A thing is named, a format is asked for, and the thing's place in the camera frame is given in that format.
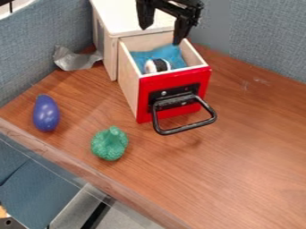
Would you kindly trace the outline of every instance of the red drawer front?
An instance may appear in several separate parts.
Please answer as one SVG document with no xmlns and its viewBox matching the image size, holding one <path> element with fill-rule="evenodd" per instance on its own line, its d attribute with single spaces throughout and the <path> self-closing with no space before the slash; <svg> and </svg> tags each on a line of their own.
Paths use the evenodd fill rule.
<svg viewBox="0 0 306 229">
<path fill-rule="evenodd" d="M 179 72 L 170 72 L 162 75 L 145 77 L 140 79 L 137 122 L 145 123 L 152 121 L 149 112 L 149 93 L 169 88 L 177 88 L 192 83 L 199 83 L 199 96 L 204 98 L 208 81 L 210 78 L 210 67 L 202 67 L 197 69 L 184 70 Z M 185 115 L 200 110 L 199 104 L 181 106 L 158 112 L 158 119 L 169 118 L 177 115 Z"/>
</svg>

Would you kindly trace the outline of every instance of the drawer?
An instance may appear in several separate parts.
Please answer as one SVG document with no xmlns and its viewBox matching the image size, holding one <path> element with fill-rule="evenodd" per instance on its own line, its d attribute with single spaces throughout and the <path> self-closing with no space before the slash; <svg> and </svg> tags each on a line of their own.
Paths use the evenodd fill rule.
<svg viewBox="0 0 306 229">
<path fill-rule="evenodd" d="M 173 32 L 146 34 L 120 38 L 118 43 L 118 82 L 138 123 L 151 121 L 149 97 L 152 92 L 199 85 L 198 96 L 204 97 L 211 69 L 192 44 L 184 39 L 180 48 L 187 67 L 167 72 L 141 74 L 131 51 L 150 51 L 171 44 Z M 190 104 L 158 112 L 158 118 L 184 115 L 200 110 L 200 105 Z"/>
</svg>

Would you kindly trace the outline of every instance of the blue fabric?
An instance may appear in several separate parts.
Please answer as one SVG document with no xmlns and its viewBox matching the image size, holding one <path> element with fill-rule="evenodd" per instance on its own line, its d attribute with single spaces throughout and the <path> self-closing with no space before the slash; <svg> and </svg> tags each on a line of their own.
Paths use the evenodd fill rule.
<svg viewBox="0 0 306 229">
<path fill-rule="evenodd" d="M 172 69 L 187 67 L 181 49 L 173 45 L 158 47 L 148 52 L 131 52 L 131 56 L 142 74 L 145 74 L 144 66 L 149 59 L 165 59 L 171 64 Z"/>
<path fill-rule="evenodd" d="M 28 228 L 42 229 L 78 190 L 45 167 L 28 160 L 0 186 L 0 197 L 10 215 Z"/>
<path fill-rule="evenodd" d="M 28 157 L 0 141 L 0 185 L 28 160 Z"/>
<path fill-rule="evenodd" d="M 80 182 L 0 133 L 0 201 L 28 228 L 45 228 L 79 191 Z"/>
</svg>

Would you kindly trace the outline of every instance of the gray cloth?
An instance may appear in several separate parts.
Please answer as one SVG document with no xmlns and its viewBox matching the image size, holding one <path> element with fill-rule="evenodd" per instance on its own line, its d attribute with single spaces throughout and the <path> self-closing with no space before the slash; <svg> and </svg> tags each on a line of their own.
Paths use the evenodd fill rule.
<svg viewBox="0 0 306 229">
<path fill-rule="evenodd" d="M 75 54 L 67 47 L 55 46 L 53 59 L 62 70 L 74 71 L 91 68 L 95 62 L 102 60 L 102 55 L 98 51 L 92 54 Z"/>
</svg>

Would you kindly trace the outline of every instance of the gray fabric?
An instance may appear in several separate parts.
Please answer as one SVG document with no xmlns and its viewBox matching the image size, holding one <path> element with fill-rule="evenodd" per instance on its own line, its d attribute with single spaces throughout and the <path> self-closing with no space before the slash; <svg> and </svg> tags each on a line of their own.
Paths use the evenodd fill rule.
<svg viewBox="0 0 306 229">
<path fill-rule="evenodd" d="M 0 106 L 55 69 L 55 45 L 79 52 L 91 31 L 88 0 L 37 0 L 0 20 Z"/>
<path fill-rule="evenodd" d="M 214 25 L 213 16 L 224 17 L 227 0 L 211 12 L 210 0 L 203 23 L 191 31 L 191 40 L 219 49 L 245 62 L 256 64 L 284 76 L 306 81 L 306 2 L 303 0 L 231 0 L 229 48 L 216 44 L 216 34 L 225 28 Z"/>
</svg>

